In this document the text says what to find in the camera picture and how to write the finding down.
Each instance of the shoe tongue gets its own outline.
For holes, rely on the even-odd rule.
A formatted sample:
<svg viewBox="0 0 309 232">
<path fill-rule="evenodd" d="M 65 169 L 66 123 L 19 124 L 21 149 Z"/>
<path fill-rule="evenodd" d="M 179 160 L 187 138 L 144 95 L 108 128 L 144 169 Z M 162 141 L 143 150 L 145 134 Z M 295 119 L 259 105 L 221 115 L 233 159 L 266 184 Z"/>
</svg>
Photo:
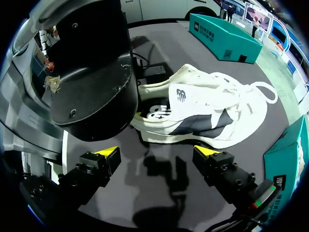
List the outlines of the shoe tongue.
<svg viewBox="0 0 309 232">
<path fill-rule="evenodd" d="M 230 106 L 231 101 L 235 101 L 233 93 L 218 91 L 216 88 L 171 84 L 169 120 L 180 121 L 193 115 L 211 115 L 215 110 Z"/>
</svg>

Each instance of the gray mat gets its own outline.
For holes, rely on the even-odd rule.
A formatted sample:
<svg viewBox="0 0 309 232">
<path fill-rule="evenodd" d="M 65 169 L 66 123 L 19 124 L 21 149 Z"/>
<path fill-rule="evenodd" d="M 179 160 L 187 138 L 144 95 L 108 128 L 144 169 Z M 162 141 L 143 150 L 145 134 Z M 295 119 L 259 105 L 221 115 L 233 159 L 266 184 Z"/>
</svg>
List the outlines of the gray mat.
<svg viewBox="0 0 309 232">
<path fill-rule="evenodd" d="M 168 75 L 188 63 L 207 73 L 226 73 L 243 84 L 255 81 L 270 84 L 256 64 L 219 61 L 188 32 L 186 24 L 142 26 L 130 29 L 129 33 L 134 51 L 148 58 L 151 65 L 164 65 Z M 161 81 L 156 77 L 147 80 L 149 83 Z M 263 154 L 288 125 L 278 100 L 275 105 L 268 105 L 266 119 L 253 135 L 226 150 L 235 155 L 235 161 L 244 170 L 256 173 L 260 184 L 264 179 Z M 74 168 L 84 152 L 115 145 L 121 148 L 121 165 L 107 187 L 99 188 L 80 211 L 121 226 L 143 227 L 146 223 L 160 226 L 164 223 L 197 232 L 231 217 L 235 208 L 227 204 L 214 187 L 207 186 L 192 164 L 192 145 L 143 144 L 130 127 L 114 138 L 93 143 L 69 135 L 68 171 Z"/>
</svg>

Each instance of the teal box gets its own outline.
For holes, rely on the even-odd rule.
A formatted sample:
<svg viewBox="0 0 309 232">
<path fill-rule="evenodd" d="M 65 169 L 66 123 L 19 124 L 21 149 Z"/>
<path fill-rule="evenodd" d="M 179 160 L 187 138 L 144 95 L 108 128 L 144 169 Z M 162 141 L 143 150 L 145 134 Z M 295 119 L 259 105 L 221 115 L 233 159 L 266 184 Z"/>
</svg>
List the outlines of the teal box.
<svg viewBox="0 0 309 232">
<path fill-rule="evenodd" d="M 281 187 L 281 193 L 267 210 L 270 221 L 288 203 L 301 180 L 301 166 L 305 169 L 308 164 L 308 132 L 304 116 L 285 129 L 264 154 L 264 164 L 265 178 Z"/>
<path fill-rule="evenodd" d="M 219 60 L 254 64 L 262 49 L 248 33 L 219 18 L 190 14 L 189 31 Z"/>
</svg>

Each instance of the cable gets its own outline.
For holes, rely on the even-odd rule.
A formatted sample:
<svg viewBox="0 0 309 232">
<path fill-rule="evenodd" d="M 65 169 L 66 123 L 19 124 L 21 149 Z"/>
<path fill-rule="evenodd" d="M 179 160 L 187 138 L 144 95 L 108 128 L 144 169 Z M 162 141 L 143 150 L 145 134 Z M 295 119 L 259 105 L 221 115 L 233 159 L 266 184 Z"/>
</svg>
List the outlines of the cable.
<svg viewBox="0 0 309 232">
<path fill-rule="evenodd" d="M 223 226 L 223 225 L 226 225 L 226 224 L 228 224 L 228 223 L 231 223 L 231 222 L 233 222 L 233 221 L 235 221 L 234 218 L 229 218 L 229 219 L 227 219 L 227 220 L 221 221 L 221 222 L 219 222 L 219 223 L 217 223 L 217 224 L 214 224 L 214 225 L 210 226 L 207 230 L 205 230 L 205 232 L 211 232 L 211 231 L 213 231 L 213 230 L 215 230 L 215 229 L 217 229 L 217 228 L 219 228 L 219 227 L 221 227 L 221 226 Z"/>
<path fill-rule="evenodd" d="M 144 70 L 149 68 L 149 61 L 145 57 L 141 56 L 140 54 L 134 53 L 134 52 L 133 52 L 133 55 L 136 55 L 137 57 L 140 57 L 140 58 L 142 58 L 143 60 L 145 60 L 147 62 L 147 65 L 143 66 Z"/>
<path fill-rule="evenodd" d="M 253 223 L 256 223 L 257 225 L 259 225 L 260 227 L 262 228 L 265 228 L 266 227 L 266 224 L 262 221 L 259 221 L 259 220 L 256 220 L 256 219 L 253 219 L 253 218 L 245 218 L 245 220 L 248 220 L 248 221 L 251 221 Z"/>
</svg>

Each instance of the white sneaker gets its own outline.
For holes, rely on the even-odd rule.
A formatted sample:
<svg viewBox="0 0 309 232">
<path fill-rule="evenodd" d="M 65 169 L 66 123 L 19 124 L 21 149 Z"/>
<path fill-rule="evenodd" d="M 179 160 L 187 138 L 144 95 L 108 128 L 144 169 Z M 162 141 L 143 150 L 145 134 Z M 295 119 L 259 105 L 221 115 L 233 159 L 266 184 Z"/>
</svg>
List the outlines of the white sneaker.
<svg viewBox="0 0 309 232">
<path fill-rule="evenodd" d="M 268 99 L 257 87 L 275 95 Z M 267 102 L 278 100 L 275 89 L 264 82 L 242 85 L 219 72 L 202 72 L 185 64 L 169 80 L 139 86 L 143 112 L 131 125 L 144 141 L 171 144 L 196 139 L 214 148 L 240 143 L 263 123 Z"/>
</svg>

